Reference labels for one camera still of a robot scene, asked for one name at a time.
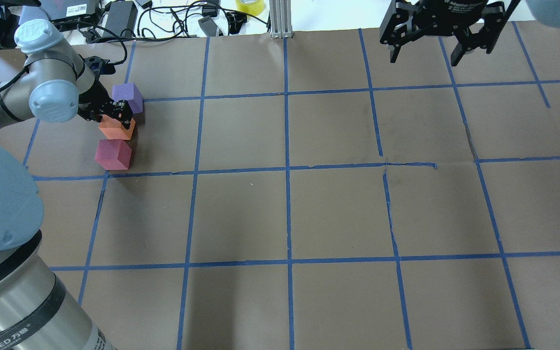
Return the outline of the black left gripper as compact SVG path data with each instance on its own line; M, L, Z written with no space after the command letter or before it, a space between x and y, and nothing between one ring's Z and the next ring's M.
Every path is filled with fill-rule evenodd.
M126 100L114 101L103 84L95 78L87 91L78 98L78 116L86 121L100 123L104 115L120 122L124 129L130 129L133 111Z

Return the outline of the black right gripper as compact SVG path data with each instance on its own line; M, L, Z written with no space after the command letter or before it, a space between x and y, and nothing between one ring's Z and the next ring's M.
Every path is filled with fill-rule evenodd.
M469 51L492 53L509 16L502 1L489 0L392 0L379 28L379 42L392 48L396 63L405 44L422 37L456 37L450 55L457 67Z

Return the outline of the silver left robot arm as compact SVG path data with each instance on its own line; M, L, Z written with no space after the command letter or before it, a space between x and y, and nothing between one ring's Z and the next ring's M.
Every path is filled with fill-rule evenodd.
M20 73L0 82L0 129L37 118L64 123L103 117L129 128L129 103L115 101L93 67L49 20L21 24ZM0 350L113 350L115 346L38 254L44 202L27 169L0 147Z

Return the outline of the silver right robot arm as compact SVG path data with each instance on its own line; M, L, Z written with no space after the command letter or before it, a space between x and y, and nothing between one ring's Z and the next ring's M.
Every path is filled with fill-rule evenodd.
M560 0L527 0L532 16L548 27L560 27ZM402 46L422 37L455 37L450 55L455 67L475 49L492 53L519 6L502 0L392 0L379 28L379 42L391 49L395 63Z

